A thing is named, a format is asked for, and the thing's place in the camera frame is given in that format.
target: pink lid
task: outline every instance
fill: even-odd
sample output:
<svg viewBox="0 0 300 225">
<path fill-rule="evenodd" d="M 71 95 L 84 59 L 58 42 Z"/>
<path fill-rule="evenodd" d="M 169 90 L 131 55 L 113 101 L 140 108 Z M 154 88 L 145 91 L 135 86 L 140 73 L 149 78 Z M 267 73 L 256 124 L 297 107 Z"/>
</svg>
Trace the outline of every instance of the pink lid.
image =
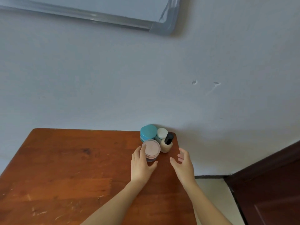
<svg viewBox="0 0 300 225">
<path fill-rule="evenodd" d="M 156 140 L 146 140 L 143 145 L 146 145 L 146 157 L 156 158 L 160 152 L 160 145 Z"/>
</svg>

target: black cap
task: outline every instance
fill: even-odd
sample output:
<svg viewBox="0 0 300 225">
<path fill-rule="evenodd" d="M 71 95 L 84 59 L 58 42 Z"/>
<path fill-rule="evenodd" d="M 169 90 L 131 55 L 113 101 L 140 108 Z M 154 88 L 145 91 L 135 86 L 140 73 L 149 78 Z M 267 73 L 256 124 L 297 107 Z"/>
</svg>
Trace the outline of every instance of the black cap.
<svg viewBox="0 0 300 225">
<path fill-rule="evenodd" d="M 167 137 L 165 138 L 165 144 L 170 145 L 173 139 L 174 139 L 173 134 L 168 133 Z"/>
</svg>

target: beige bottle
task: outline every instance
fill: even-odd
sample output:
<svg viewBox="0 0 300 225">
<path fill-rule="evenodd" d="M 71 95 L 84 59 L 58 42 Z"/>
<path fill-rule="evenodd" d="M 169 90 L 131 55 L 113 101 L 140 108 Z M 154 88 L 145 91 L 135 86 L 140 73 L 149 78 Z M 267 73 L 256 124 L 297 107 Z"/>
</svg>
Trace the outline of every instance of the beige bottle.
<svg viewBox="0 0 300 225">
<path fill-rule="evenodd" d="M 172 142 L 173 139 L 174 139 L 173 134 L 168 133 L 167 137 L 164 138 L 160 143 L 160 151 L 163 153 L 169 152 L 171 147 L 173 146 L 173 142 Z"/>
</svg>

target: whiteboard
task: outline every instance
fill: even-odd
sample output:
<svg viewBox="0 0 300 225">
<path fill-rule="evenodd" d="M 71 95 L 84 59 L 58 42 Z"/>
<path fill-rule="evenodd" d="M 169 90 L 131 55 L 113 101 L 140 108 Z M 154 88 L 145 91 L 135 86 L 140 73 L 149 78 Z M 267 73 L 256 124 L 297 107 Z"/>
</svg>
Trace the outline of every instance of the whiteboard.
<svg viewBox="0 0 300 225">
<path fill-rule="evenodd" d="M 0 0 L 2 8 L 66 15 L 156 34 L 175 28 L 180 0 Z"/>
</svg>

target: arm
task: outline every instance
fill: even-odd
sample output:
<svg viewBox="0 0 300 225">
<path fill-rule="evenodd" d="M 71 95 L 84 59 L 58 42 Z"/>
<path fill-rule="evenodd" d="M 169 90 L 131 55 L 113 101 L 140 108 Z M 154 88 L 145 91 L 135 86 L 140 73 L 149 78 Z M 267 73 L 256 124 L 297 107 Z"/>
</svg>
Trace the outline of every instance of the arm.
<svg viewBox="0 0 300 225">
<path fill-rule="evenodd" d="M 175 159 L 170 158 L 170 162 L 174 167 L 178 179 L 186 190 L 191 199 L 197 216 L 202 225 L 232 225 L 228 219 L 208 200 L 196 183 L 194 176 L 194 167 L 190 160 L 190 155 L 187 151 L 179 148 L 182 152 L 178 154 L 177 163 Z"/>
<path fill-rule="evenodd" d="M 157 161 L 152 166 L 147 165 L 145 149 L 146 146 L 138 147 L 131 156 L 131 181 L 81 225 L 117 225 L 122 223 L 129 206 L 157 167 Z"/>
</svg>

